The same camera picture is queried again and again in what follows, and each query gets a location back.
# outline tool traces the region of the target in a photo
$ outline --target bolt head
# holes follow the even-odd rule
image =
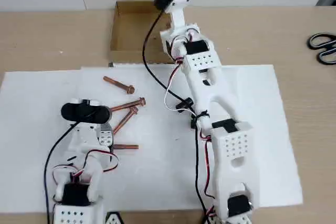
[[[145,106],[146,105],[146,100],[144,97],[140,97],[140,106]]]
[[[133,94],[135,92],[135,88],[132,85],[129,85],[127,89],[127,94]]]
[[[137,107],[133,106],[133,107],[130,107],[130,111],[132,111],[133,114],[137,114],[139,109]]]

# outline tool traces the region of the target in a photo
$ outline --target black cable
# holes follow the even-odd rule
[[[198,157],[198,129],[197,129],[197,127],[195,128],[195,146],[196,146],[195,189],[196,189],[196,193],[197,193],[198,199],[199,199],[199,201],[201,202],[201,205],[202,205],[204,217],[205,217],[206,221],[208,222],[208,224],[210,224],[210,221],[209,221],[209,219],[207,218],[207,215],[206,215],[206,208],[205,208],[204,202],[203,202],[202,197],[200,195],[200,191],[198,190],[198,160],[199,160],[199,157]]]
[[[62,141],[62,139],[69,134],[70,131],[72,131],[80,122],[76,122],[73,124],[57,141],[56,143],[52,146],[48,153],[48,157],[46,160],[46,164],[44,166],[44,173],[43,173],[43,184],[44,184],[44,191],[45,191],[45,197],[46,197],[46,211],[47,211],[47,223],[50,224],[50,215],[49,215],[49,199],[48,199],[48,188],[47,188],[47,167],[48,163],[51,157],[52,152],[56,148],[56,146]]]
[[[166,90],[166,89],[167,89],[167,86],[166,86],[165,84],[163,84],[163,83],[162,83],[162,82],[155,76],[155,74],[152,72],[152,70],[150,70],[150,68],[148,67],[147,62],[146,62],[146,56],[145,56],[145,50],[146,50],[146,45],[147,45],[148,39],[149,39],[149,37],[151,36],[151,33],[152,33],[152,31],[153,31],[155,25],[158,23],[159,19],[160,19],[161,16],[163,15],[163,13],[164,13],[164,10],[162,10],[162,11],[159,13],[158,17],[157,17],[156,20],[154,21],[153,25],[151,26],[151,28],[149,29],[149,31],[148,31],[148,33],[147,33],[147,35],[146,35],[146,37],[145,37],[145,40],[144,40],[144,42],[143,42],[143,46],[142,46],[142,61],[143,61],[143,64],[145,65],[145,67],[146,67],[148,73],[154,78],[155,81],[157,81],[158,84],[161,85],[161,87],[163,87],[163,88]],[[181,98],[180,96],[178,96],[177,94],[175,94],[173,91],[168,90],[168,92],[169,92],[169,94],[171,94],[171,95],[174,96],[175,98],[179,99],[181,102],[184,102],[184,103],[185,103],[184,99]]]
[[[162,10],[158,17],[156,18],[156,20],[154,21],[154,23],[152,24],[151,28],[149,29],[146,37],[145,37],[145,40],[143,42],[143,47],[142,47],[142,61],[143,61],[143,64],[145,65],[148,73],[154,78],[155,81],[157,81],[157,83],[163,87],[165,90],[167,90],[167,86],[165,86],[156,76],[155,74],[150,70],[150,68],[148,67],[147,65],[147,62],[146,62],[146,57],[145,57],[145,50],[146,50],[146,45],[147,45],[147,42],[148,42],[148,39],[155,27],[155,25],[158,23],[159,19],[161,18],[161,16],[163,15],[164,13],[164,10]],[[168,90],[168,92],[174,96],[175,98],[179,99],[181,102],[185,103],[185,100],[183,98],[181,98],[180,96],[178,96],[177,94],[175,94],[174,92],[172,92],[171,90]],[[188,108],[192,111],[192,112],[195,112],[193,110],[193,108],[189,105]],[[197,196],[198,196],[198,199],[199,201],[201,202],[201,205],[202,205],[202,209],[203,209],[203,212],[204,212],[204,217],[205,219],[207,220],[208,224],[210,224],[208,218],[207,218],[207,215],[206,215],[206,208],[205,208],[205,205],[203,203],[203,200],[202,200],[202,197],[200,195],[200,191],[198,190],[198,160],[199,160],[199,157],[198,157],[198,129],[197,129],[197,126],[195,127],[195,144],[196,144],[196,176],[195,176],[195,189],[196,189],[196,193],[197,193]]]

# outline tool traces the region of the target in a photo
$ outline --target hole pattern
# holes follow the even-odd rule
[[[247,134],[230,136],[225,139],[226,157],[235,159],[248,153]]]
[[[217,62],[214,60],[211,55],[208,55],[206,53],[203,53],[201,55],[197,55],[191,58],[192,65],[195,67],[205,68],[205,67],[212,67],[214,66],[214,62]]]
[[[63,223],[63,224],[85,224],[84,220],[79,217],[83,216],[84,213],[83,212],[77,212],[77,211],[61,211],[61,218],[59,220],[59,223]]]

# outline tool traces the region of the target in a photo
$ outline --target copper bolt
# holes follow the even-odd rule
[[[115,127],[113,130],[113,134],[116,134],[126,123],[127,121],[133,116],[138,113],[138,108],[133,106],[130,107],[130,112],[127,113],[127,115],[120,121],[120,123]]]
[[[113,149],[114,150],[126,150],[126,149],[138,150],[139,146],[138,144],[114,144]]]
[[[134,102],[128,102],[123,105],[115,106],[110,108],[111,111],[117,111],[117,110],[122,110],[126,108],[130,108],[133,106],[145,106],[146,105],[146,100],[144,97],[140,97],[137,101]]]
[[[113,84],[113,85],[115,85],[115,86],[117,86],[117,87],[119,87],[119,88],[121,88],[123,90],[125,90],[127,92],[127,94],[133,94],[134,91],[135,91],[135,88],[132,85],[129,85],[129,86],[124,85],[124,84],[120,83],[119,81],[113,80],[113,79],[111,79],[111,78],[109,78],[107,76],[104,76],[103,80],[107,81],[110,84]]]

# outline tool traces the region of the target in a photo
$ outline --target bolt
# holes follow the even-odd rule
[[[146,100],[144,97],[140,97],[137,101],[134,102],[128,102],[123,105],[115,106],[110,108],[111,111],[117,111],[117,110],[122,110],[126,108],[130,108],[133,106],[145,106],[146,105]]]
[[[111,79],[107,76],[104,76],[103,80],[109,82],[110,84],[113,84],[113,85],[117,86],[118,88],[121,88],[121,89],[125,90],[127,92],[127,94],[133,94],[134,91],[135,91],[135,88],[132,85],[129,85],[129,86],[124,85],[124,84],[120,83],[119,81],[113,80],[113,79]]]
[[[130,112],[127,113],[127,115],[120,121],[120,123],[115,127],[113,130],[113,134],[116,134],[126,123],[127,121],[134,115],[138,113],[138,108],[133,106],[130,107]]]

